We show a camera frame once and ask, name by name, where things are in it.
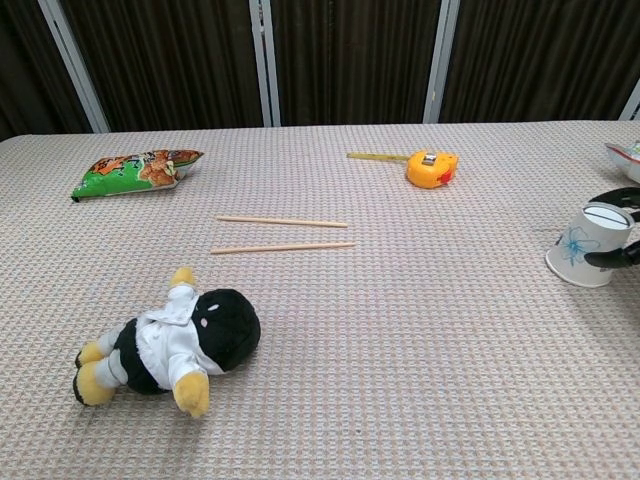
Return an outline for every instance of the dark curtain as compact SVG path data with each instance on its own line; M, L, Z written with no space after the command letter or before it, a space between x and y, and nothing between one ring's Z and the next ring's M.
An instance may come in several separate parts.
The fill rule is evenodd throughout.
M639 25L638 0L462 0L440 122L617 119Z
M61 3L112 130L262 126L247 1Z
M0 2L0 141L91 132L37 0Z
M439 0L272 0L283 125L421 123Z

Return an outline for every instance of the snack bag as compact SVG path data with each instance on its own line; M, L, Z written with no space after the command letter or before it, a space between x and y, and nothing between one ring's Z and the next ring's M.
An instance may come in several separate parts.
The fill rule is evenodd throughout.
M79 202L81 197L173 188L202 155L195 150L154 150L101 158L85 173L71 198Z

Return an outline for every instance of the white paper cup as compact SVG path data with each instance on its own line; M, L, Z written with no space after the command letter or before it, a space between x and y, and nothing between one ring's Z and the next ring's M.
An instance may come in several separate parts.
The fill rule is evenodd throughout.
M622 208L588 203L547 252L547 266L563 280L581 287L601 287L613 270L589 265L585 253L608 252L627 243L635 222Z

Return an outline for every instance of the stuffed penguin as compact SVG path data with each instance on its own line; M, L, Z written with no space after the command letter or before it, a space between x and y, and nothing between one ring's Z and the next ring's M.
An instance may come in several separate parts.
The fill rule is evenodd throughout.
M172 391L180 410L199 417L209 408L208 376L237 367L259 340L260 322L242 294L218 289L198 295L191 270L181 268L162 310L84 346L73 390L84 405L109 402L121 385L146 395Z

